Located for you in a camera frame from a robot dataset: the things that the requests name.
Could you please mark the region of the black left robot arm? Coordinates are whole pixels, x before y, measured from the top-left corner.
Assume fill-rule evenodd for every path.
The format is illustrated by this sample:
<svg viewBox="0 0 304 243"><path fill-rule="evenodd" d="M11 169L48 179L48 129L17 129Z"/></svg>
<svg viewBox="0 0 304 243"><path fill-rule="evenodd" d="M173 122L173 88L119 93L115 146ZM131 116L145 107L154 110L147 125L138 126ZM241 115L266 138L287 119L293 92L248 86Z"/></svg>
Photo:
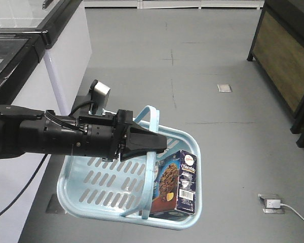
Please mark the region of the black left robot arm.
<svg viewBox="0 0 304 243"><path fill-rule="evenodd" d="M0 105L0 159L40 153L124 161L166 148L167 138L134 122L129 110L98 116L81 109L74 117Z"/></svg>

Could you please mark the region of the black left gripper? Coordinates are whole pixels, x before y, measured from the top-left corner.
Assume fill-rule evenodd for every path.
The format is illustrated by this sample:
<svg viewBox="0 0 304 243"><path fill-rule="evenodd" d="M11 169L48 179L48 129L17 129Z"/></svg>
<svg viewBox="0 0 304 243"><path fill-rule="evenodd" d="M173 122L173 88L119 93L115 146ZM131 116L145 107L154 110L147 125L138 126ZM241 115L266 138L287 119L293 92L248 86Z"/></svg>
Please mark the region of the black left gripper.
<svg viewBox="0 0 304 243"><path fill-rule="evenodd" d="M133 112L119 109L116 114L89 115L80 112L79 124L87 131L77 139L78 156L100 157L113 160L125 145L124 135L128 128L128 147L121 152L120 161L145 156L148 152L163 153L167 138L133 123Z"/></svg>

